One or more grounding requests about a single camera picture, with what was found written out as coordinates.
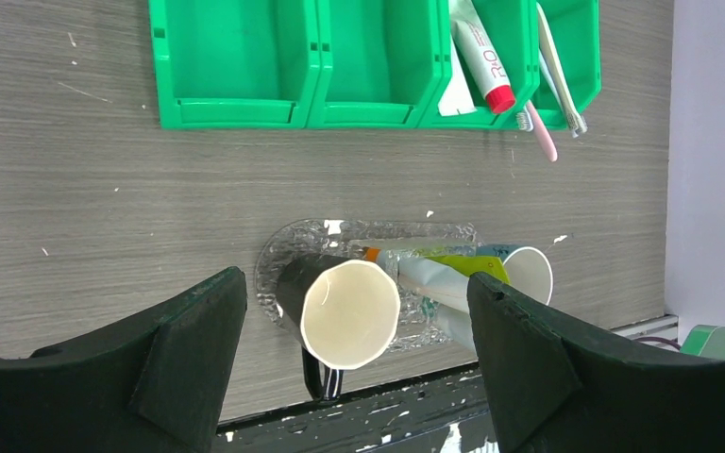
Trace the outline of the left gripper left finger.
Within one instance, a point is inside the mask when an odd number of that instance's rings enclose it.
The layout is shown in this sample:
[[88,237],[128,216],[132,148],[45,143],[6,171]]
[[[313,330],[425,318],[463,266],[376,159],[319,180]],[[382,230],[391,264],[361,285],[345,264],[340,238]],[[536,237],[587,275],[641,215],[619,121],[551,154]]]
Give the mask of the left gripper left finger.
[[207,452],[247,307],[229,267],[24,359],[0,359],[0,452]]

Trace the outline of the white toothpaste tube orange cap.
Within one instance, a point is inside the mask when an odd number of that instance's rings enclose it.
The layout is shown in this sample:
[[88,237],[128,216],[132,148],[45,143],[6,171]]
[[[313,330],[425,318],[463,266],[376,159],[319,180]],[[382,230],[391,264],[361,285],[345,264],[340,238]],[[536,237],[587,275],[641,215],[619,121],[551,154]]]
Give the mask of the white toothpaste tube orange cap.
[[438,249],[432,248],[391,248],[382,249],[376,247],[366,247],[363,252],[363,258],[366,261],[373,262],[380,267],[387,267],[399,260],[415,257],[426,257],[438,255]]

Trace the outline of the green compartment organizer bin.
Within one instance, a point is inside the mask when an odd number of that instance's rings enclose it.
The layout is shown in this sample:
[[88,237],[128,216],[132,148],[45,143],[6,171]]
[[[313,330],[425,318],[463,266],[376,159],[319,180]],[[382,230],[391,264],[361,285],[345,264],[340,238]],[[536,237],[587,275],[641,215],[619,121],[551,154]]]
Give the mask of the green compartment organizer bin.
[[[516,110],[443,116],[452,74],[444,1],[152,1],[160,124],[165,128],[514,130]],[[478,1],[518,105],[550,129],[565,113],[542,75],[541,28],[584,111],[601,88],[599,3]]]

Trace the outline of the yellow toothpaste tube red cap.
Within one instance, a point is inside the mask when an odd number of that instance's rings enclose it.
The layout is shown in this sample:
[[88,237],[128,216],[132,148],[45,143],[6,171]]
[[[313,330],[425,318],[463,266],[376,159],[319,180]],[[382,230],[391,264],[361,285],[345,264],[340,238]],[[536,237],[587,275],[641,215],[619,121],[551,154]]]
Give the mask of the yellow toothpaste tube red cap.
[[429,257],[429,260],[444,264],[466,277],[482,272],[503,283],[511,282],[502,260],[498,257],[446,255]]

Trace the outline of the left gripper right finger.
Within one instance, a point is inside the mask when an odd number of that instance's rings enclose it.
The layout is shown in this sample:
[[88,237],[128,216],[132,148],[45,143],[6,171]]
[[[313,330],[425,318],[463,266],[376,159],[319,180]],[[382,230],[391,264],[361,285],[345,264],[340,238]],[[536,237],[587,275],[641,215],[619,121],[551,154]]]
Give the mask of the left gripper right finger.
[[725,361],[626,339],[485,273],[476,354],[503,452],[725,452]]

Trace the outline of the black mug cream inside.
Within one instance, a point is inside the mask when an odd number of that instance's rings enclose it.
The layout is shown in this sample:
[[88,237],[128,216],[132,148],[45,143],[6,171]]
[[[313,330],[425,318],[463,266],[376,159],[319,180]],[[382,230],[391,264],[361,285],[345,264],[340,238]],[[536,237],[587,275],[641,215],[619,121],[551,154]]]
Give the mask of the black mug cream inside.
[[282,270],[275,298],[301,344],[304,382],[315,400],[338,399],[344,372],[380,357],[396,335],[397,285],[370,261],[302,255]]

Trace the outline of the blue mug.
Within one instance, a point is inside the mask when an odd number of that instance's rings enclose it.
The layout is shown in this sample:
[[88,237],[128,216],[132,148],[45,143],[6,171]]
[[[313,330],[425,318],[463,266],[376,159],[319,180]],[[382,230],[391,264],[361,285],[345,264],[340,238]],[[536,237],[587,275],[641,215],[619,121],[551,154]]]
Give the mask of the blue mug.
[[477,255],[500,258],[513,288],[542,304],[550,303],[554,275],[541,250],[528,245],[491,243],[479,245]]

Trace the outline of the clear oval textured tray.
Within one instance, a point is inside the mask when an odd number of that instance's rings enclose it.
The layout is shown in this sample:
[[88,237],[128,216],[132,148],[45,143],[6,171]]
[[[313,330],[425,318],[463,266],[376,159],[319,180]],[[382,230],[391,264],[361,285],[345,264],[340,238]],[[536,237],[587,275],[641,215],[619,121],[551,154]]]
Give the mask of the clear oval textured tray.
[[[278,278],[293,259],[306,254],[323,254],[363,259],[366,247],[432,248],[438,255],[474,256],[481,245],[480,235],[470,224],[433,222],[306,219],[293,222],[276,232],[263,247],[254,274],[257,300],[270,320],[294,333],[293,323],[284,318],[276,299]],[[396,278],[397,262],[384,267]],[[450,339],[430,319],[434,306],[427,298],[401,287],[399,320],[390,352],[402,352]]]

